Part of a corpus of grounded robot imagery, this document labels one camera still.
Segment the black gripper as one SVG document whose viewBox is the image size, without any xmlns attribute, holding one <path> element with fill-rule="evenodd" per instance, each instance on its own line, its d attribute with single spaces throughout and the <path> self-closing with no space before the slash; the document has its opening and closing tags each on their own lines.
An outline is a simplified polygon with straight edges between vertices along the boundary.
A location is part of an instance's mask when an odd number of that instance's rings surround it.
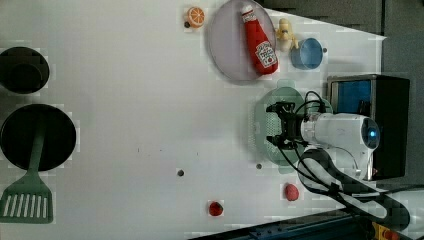
<svg viewBox="0 0 424 240">
<path fill-rule="evenodd" d="M 280 135 L 267 136 L 266 140 L 274 146 L 281 146 L 283 149 L 295 149 L 296 143 L 302 143 L 301 123 L 303 117 L 295 112 L 293 102 L 277 102 L 266 108 L 267 112 L 279 112 L 282 132 Z"/>
</svg>

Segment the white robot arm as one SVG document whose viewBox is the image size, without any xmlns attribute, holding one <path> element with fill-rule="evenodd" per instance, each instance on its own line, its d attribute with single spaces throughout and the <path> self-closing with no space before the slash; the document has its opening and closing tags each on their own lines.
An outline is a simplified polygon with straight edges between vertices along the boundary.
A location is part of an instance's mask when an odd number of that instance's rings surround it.
<svg viewBox="0 0 424 240">
<path fill-rule="evenodd" d="M 281 122 L 281 133 L 266 140 L 282 154 L 296 153 L 298 160 L 291 166 L 305 188 L 388 228 L 401 231 L 409 226 L 411 215 L 402 203 L 365 183 L 369 162 L 380 143 L 373 119 L 321 110 L 300 114 L 287 101 L 271 104 L 266 111 Z"/>
</svg>

